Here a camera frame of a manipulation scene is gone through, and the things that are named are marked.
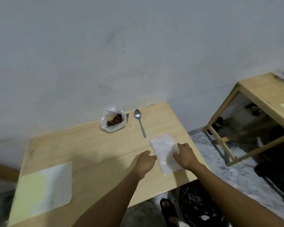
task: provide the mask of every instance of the light wood tabletop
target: light wood tabletop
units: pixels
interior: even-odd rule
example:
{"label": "light wood tabletop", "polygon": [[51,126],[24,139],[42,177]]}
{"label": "light wood tabletop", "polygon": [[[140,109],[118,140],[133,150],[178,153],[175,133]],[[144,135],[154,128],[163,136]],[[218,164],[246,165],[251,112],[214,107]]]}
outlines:
{"label": "light wood tabletop", "polygon": [[[97,120],[32,139],[20,177],[72,161],[73,196],[69,204],[13,226],[72,226],[85,210],[125,177],[140,153],[150,150],[154,154],[149,140],[163,134],[170,134],[175,142],[188,143],[198,160],[206,165],[168,103],[151,105],[142,109],[141,113],[146,139],[133,112],[129,113],[127,125],[115,133],[100,130],[100,120]],[[185,170],[163,175],[156,162],[140,181],[129,206],[195,179],[195,175]]]}
{"label": "light wood tabletop", "polygon": [[239,81],[240,91],[284,127],[284,80],[272,73]]}

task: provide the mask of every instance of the brown beans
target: brown beans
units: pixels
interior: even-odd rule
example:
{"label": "brown beans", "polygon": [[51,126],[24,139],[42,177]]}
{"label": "brown beans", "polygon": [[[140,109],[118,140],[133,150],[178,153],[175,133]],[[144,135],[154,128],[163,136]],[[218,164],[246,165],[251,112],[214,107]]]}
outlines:
{"label": "brown beans", "polygon": [[107,126],[114,126],[122,122],[122,115],[117,114],[111,121],[107,122]]}

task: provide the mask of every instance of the forearm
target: forearm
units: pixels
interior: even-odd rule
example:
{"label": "forearm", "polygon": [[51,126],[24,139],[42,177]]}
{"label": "forearm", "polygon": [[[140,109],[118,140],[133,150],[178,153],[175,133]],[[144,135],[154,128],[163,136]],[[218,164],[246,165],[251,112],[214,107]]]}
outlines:
{"label": "forearm", "polygon": [[193,173],[233,226],[284,226],[284,220],[200,165]]}
{"label": "forearm", "polygon": [[119,226],[139,181],[140,178],[132,170],[114,189],[91,206],[73,227]]}

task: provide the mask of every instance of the spoon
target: spoon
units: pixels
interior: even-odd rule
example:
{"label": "spoon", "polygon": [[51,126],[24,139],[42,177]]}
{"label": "spoon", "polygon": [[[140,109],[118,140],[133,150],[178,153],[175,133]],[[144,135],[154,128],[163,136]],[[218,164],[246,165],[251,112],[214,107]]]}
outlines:
{"label": "spoon", "polygon": [[141,117],[142,117],[141,112],[140,112],[138,109],[136,109],[134,115],[135,115],[135,118],[136,118],[137,120],[139,120],[143,137],[146,139],[146,134],[145,134],[145,131],[144,131],[144,129],[143,129],[143,126],[142,126],[142,123],[141,123],[141,120],[140,120]]}

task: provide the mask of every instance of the sandal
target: sandal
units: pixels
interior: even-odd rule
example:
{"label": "sandal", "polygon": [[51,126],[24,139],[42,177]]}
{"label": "sandal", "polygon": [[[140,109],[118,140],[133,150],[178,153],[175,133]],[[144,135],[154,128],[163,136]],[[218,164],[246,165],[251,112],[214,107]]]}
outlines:
{"label": "sandal", "polygon": [[170,199],[166,199],[166,198],[162,198],[160,201],[160,206],[161,206],[161,210],[162,210],[162,214],[164,216],[164,219],[166,221],[166,224],[168,227],[172,227],[175,226],[173,223],[171,223],[169,221],[170,217],[176,217],[178,218],[176,209],[174,207],[174,205],[171,203]]}

